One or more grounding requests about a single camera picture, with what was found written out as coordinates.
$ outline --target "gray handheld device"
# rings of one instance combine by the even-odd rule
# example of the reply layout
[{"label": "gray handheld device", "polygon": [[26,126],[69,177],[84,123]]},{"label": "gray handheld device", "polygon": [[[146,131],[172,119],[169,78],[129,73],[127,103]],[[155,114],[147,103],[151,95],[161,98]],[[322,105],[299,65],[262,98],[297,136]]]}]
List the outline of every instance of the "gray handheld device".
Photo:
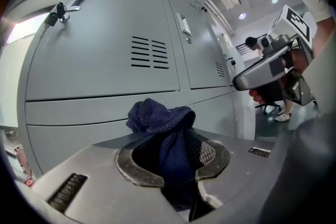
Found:
[{"label": "gray handheld device", "polygon": [[233,85],[238,91],[256,89],[266,103],[288,99],[306,105],[314,99],[308,84],[293,66],[286,66],[286,71],[282,59],[296,48],[309,65],[313,60],[311,41],[308,24],[285,5],[270,31],[259,41],[264,57],[238,74]]}]

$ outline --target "blue towel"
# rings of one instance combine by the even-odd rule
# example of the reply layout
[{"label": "blue towel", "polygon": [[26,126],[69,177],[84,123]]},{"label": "blue towel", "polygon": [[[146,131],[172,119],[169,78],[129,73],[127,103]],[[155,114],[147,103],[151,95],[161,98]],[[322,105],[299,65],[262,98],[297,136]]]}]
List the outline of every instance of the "blue towel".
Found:
[{"label": "blue towel", "polygon": [[137,102],[128,113],[126,125],[135,132],[165,135],[162,141],[158,169],[166,186],[177,187],[194,178],[187,158],[184,129],[191,128],[195,112],[186,106],[171,111],[152,100]]}]

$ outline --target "white sneaker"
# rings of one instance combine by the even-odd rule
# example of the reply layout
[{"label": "white sneaker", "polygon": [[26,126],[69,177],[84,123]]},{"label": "white sneaker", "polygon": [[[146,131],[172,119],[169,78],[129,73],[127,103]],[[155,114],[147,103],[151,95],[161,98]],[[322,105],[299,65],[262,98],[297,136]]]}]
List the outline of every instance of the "white sneaker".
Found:
[{"label": "white sneaker", "polygon": [[276,122],[287,122],[290,120],[290,116],[287,116],[285,114],[281,114],[280,116],[277,116],[274,121]]},{"label": "white sneaker", "polygon": [[[282,114],[284,114],[284,112],[285,112],[285,110],[283,109],[283,110],[281,110],[281,111],[278,113],[278,115],[282,115]],[[289,115],[290,115],[290,116],[292,115],[292,109],[290,109],[290,111],[289,111]]]}]

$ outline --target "gray metal cabinet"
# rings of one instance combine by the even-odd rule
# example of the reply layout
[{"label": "gray metal cabinet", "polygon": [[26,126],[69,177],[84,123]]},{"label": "gray metal cabinet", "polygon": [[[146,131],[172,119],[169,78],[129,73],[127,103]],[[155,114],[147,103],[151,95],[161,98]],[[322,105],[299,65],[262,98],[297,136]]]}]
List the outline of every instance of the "gray metal cabinet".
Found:
[{"label": "gray metal cabinet", "polygon": [[223,56],[203,11],[187,0],[170,0],[179,27],[192,89],[227,86]]},{"label": "gray metal cabinet", "polygon": [[235,114],[231,93],[195,103],[197,128],[235,137]]},{"label": "gray metal cabinet", "polygon": [[69,14],[36,49],[27,100],[180,89],[163,0],[85,0]]}]

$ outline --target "floor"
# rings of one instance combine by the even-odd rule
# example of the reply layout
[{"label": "floor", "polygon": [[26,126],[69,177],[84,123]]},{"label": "floor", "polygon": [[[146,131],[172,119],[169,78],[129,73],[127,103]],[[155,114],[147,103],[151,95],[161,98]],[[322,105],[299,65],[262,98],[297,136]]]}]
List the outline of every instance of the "floor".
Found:
[{"label": "floor", "polygon": [[[284,108],[283,102],[277,102],[277,104],[281,106],[281,109]],[[274,121],[274,118],[278,116],[278,108],[268,106],[266,112],[267,115],[264,115],[264,108],[256,109],[256,140],[267,142],[275,142],[280,133],[295,130],[302,122],[316,118],[319,115],[318,106],[313,102],[305,106],[294,103],[289,122]]]}]

